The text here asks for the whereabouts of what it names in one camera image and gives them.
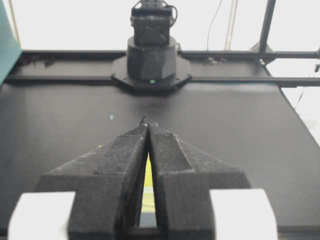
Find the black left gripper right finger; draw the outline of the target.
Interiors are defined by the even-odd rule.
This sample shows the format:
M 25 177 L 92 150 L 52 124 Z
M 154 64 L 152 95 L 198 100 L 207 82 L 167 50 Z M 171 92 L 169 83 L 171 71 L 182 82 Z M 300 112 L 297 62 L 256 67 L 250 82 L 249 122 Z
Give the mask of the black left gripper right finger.
M 246 174 L 155 123 L 148 137 L 157 226 L 169 240 L 214 239 L 209 191 L 248 189 Z

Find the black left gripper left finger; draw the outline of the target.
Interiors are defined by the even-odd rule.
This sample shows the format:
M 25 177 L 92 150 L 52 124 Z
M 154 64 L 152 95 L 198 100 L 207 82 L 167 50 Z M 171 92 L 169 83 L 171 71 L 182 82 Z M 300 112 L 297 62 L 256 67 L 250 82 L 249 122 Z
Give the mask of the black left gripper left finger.
M 144 120 L 112 142 L 45 174 L 36 192 L 75 192 L 71 240 L 115 240 L 140 224 L 148 156 Z

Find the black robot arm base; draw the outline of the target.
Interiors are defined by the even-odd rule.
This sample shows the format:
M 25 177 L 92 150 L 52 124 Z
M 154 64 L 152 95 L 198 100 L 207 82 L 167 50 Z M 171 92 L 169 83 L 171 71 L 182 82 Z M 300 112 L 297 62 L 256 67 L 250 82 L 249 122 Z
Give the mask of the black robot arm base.
M 133 36 L 126 55 L 113 61 L 112 78 L 139 91 L 167 91 L 192 78 L 170 29 L 178 10 L 164 0 L 140 0 L 131 8 Z

